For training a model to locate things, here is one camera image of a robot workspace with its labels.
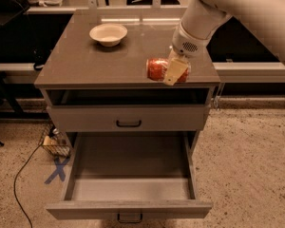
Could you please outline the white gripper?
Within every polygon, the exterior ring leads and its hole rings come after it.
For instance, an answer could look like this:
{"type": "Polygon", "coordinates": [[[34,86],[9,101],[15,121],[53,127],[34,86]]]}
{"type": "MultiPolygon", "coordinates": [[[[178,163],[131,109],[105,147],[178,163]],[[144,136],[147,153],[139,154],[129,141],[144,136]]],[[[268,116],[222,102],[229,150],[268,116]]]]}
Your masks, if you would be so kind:
{"type": "Polygon", "coordinates": [[[209,42],[209,38],[201,39],[190,34],[182,23],[179,23],[173,33],[170,61],[164,73],[163,82],[168,86],[185,82],[189,72],[189,63],[179,58],[200,56],[209,42]]]}

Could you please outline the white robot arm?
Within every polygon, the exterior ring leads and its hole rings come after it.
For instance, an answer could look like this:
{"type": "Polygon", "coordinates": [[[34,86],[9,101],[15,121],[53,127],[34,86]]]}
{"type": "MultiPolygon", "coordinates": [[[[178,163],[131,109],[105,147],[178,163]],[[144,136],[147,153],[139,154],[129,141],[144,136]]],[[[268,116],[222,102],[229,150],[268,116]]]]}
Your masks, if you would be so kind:
{"type": "Polygon", "coordinates": [[[177,82],[188,59],[205,51],[215,31],[236,18],[285,66],[285,0],[192,0],[172,38],[163,82],[177,82]]]}

